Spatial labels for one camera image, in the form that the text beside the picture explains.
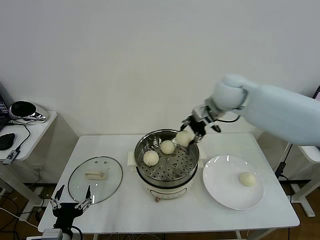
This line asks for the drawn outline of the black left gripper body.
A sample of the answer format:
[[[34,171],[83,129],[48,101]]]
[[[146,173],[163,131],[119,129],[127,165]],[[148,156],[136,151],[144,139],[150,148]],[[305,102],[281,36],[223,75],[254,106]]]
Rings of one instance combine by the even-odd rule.
[[[70,229],[73,225],[75,218],[80,217],[83,214],[83,210],[77,208],[75,202],[63,202],[55,209],[52,210],[53,215],[56,217],[56,221],[53,225],[58,229]]]

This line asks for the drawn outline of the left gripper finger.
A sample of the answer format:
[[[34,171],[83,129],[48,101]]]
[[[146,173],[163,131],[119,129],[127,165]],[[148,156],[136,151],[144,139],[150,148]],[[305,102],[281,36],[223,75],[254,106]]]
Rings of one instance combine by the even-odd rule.
[[[86,191],[85,199],[77,204],[74,208],[79,210],[86,210],[92,204],[91,186],[89,185]]]
[[[63,194],[65,185],[63,184],[60,189],[55,193],[54,197],[50,198],[50,204],[53,209],[61,208],[60,199]]]

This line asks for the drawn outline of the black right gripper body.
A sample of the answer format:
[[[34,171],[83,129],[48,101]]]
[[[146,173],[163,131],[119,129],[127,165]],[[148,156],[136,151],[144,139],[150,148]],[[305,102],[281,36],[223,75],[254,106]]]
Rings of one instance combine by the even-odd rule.
[[[187,125],[192,129],[196,136],[203,137],[206,135],[206,124],[203,121],[196,121],[193,115],[187,117]]]

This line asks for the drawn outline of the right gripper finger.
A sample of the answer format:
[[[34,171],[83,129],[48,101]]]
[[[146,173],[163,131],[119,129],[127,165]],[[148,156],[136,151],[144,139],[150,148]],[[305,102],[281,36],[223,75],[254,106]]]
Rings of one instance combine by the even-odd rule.
[[[182,132],[183,130],[185,130],[187,127],[190,127],[191,124],[191,119],[190,118],[186,118],[182,121],[182,125],[180,127],[180,131]]]
[[[204,135],[202,135],[200,133],[190,134],[190,141],[189,141],[188,145],[190,146],[190,145],[199,143],[203,139],[203,137],[204,137]]]

